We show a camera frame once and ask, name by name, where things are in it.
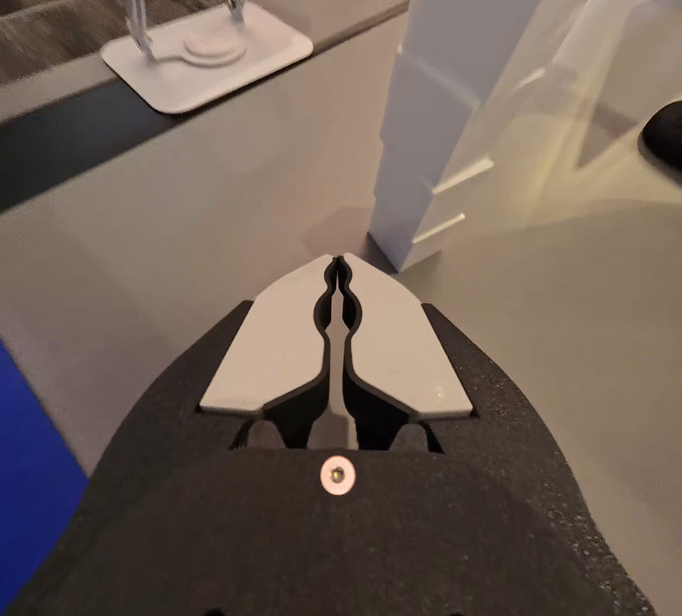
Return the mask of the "blue plastic bin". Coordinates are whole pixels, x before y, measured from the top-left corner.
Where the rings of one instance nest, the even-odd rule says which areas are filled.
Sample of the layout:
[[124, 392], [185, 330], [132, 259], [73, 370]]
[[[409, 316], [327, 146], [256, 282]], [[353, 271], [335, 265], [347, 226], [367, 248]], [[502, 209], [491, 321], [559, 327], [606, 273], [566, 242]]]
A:
[[1, 346], [1, 612], [51, 553], [87, 476]]

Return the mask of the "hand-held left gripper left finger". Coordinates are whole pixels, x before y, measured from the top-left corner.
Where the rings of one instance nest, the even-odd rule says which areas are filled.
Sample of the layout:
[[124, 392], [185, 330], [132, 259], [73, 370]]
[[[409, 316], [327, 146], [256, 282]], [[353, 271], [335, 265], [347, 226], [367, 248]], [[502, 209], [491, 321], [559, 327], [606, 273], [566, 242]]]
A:
[[337, 269], [338, 258], [324, 254], [255, 298], [200, 399], [201, 412], [272, 422], [287, 448], [307, 448], [329, 402]]

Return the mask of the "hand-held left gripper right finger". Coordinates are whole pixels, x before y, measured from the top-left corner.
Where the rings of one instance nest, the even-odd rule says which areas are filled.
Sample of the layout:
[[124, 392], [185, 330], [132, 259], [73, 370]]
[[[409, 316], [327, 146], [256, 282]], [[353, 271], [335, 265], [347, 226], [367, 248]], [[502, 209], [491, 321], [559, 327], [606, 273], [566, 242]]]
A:
[[429, 423], [462, 420], [475, 408], [420, 300], [350, 253], [338, 259], [344, 344], [342, 395], [360, 450], [387, 451], [416, 424], [439, 449]]

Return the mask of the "black padded wrist rest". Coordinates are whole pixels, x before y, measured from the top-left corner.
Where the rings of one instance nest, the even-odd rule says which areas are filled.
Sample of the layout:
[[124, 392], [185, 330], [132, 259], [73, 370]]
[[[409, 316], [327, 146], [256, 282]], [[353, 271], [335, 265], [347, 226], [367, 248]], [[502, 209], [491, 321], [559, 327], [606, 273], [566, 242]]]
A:
[[646, 160], [681, 183], [681, 100], [668, 103], [648, 120], [638, 138]]

